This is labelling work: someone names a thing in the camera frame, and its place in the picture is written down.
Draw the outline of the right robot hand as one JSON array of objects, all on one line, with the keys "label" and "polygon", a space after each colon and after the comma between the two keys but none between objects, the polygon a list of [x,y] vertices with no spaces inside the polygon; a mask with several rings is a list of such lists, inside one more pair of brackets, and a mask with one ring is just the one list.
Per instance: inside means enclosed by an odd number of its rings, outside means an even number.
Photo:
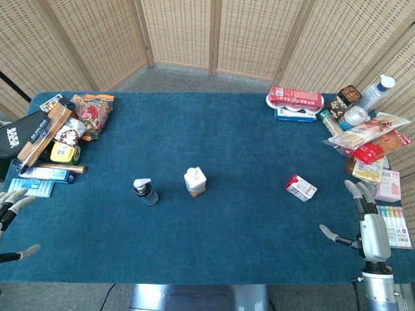
[{"label": "right robot hand", "polygon": [[342,237],[320,224],[321,232],[335,243],[358,249],[367,262],[386,262],[391,256],[388,230],[383,217],[378,214],[374,197],[362,183],[345,180],[346,188],[351,192],[357,209],[360,233],[355,240]]}]

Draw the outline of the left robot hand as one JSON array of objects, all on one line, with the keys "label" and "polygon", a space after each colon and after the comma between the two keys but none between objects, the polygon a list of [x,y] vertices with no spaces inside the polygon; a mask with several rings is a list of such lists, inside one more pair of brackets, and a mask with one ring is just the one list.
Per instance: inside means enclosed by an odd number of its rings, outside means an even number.
[{"label": "left robot hand", "polygon": [[[28,190],[23,187],[19,190],[1,192],[1,238],[17,215],[36,200],[35,196],[27,196]],[[34,244],[23,251],[1,253],[1,264],[26,259],[38,252],[40,248],[39,244]]]}]

